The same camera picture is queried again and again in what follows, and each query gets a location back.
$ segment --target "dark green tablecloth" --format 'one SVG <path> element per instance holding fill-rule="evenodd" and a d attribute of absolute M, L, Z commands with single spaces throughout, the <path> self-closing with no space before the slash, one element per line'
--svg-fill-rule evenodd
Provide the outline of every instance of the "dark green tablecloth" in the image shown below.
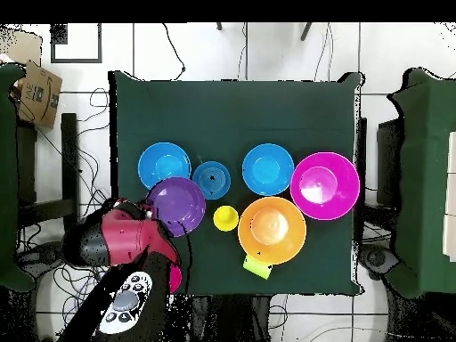
<path fill-rule="evenodd" d="M 203 161 L 216 160 L 231 173 L 231 189 L 222 199 L 207 201 L 203 221 L 190 233 L 189 293 L 359 293 L 350 278 L 351 212 L 332 222 L 307 218 L 303 249 L 289 262 L 276 265 L 267 281 L 242 268 L 245 253 L 237 230 L 219 232 L 212 215 L 222 205 L 234 206 L 241 214 L 259 198 L 243 182 L 241 164 L 260 143 L 281 145 L 295 165 L 317 151 L 335 151 L 352 159 L 354 90 L 360 80 L 357 73 L 341 83 L 143 82 L 121 72 L 110 77 L 110 93 L 117 94 L 118 131 L 118 182 L 112 184 L 118 184 L 120 196 L 139 200 L 147 194 L 137 164 L 141 153 L 156 142 L 181 146 L 192 170 Z M 281 196 L 290 200 L 289 190 Z M 175 245 L 185 282 L 187 240 L 175 239 Z"/>
<path fill-rule="evenodd" d="M 404 297 L 456 293 L 456 263 L 443 254 L 449 134 L 456 131 L 456 82 L 409 69 L 390 96 L 403 117 L 402 210 L 395 251 L 402 262 L 387 279 Z"/>
<path fill-rule="evenodd" d="M 23 76 L 24 71 L 16 64 L 0 65 L 0 286 L 29 291 L 35 283 L 31 276 L 16 266 L 13 259 L 18 239 L 18 161 L 16 111 L 9 99 L 9 88 Z"/>

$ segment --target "gamepad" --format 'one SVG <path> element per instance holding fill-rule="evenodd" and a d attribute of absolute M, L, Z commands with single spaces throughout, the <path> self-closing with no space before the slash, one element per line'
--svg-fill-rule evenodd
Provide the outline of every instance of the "gamepad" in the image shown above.
<path fill-rule="evenodd" d="M 152 279 L 145 272 L 131 274 L 104 314 L 100 332 L 116 334 L 132 329 L 138 322 L 144 303 L 151 293 Z"/>

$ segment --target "pink bowl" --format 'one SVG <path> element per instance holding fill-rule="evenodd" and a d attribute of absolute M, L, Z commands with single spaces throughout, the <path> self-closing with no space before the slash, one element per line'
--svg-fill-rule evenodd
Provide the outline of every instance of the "pink bowl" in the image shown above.
<path fill-rule="evenodd" d="M 318 152 L 297 165 L 289 189 L 304 215 L 333 220 L 345 215 L 356 203 L 360 179 L 347 158 L 335 152 Z"/>
<path fill-rule="evenodd" d="M 171 264 L 171 270 L 169 271 L 169 293 L 175 292 L 181 284 L 181 270 L 174 264 Z"/>

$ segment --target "yellow-green block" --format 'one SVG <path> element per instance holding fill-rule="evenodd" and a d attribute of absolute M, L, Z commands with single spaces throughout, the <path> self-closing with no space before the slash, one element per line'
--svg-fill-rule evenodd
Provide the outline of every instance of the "yellow-green block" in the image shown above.
<path fill-rule="evenodd" d="M 259 275 L 261 278 L 265 278 L 266 280 L 269 278 L 269 274 L 273 269 L 272 265 L 262 264 L 251 256 L 246 256 L 243 267 L 244 269 L 249 270 L 253 274 Z"/>

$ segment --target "light blue bowl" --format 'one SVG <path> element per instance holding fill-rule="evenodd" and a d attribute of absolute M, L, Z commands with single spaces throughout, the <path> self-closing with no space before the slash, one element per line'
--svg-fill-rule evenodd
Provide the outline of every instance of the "light blue bowl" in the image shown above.
<path fill-rule="evenodd" d="M 138 175 L 150 189 L 169 177 L 190 178 L 191 164 L 185 151 L 171 142 L 157 142 L 144 151 L 138 161 Z"/>
<path fill-rule="evenodd" d="M 289 187 L 295 164 L 289 153 L 277 144 L 260 144 L 242 163 L 242 177 L 256 194 L 271 196 Z"/>

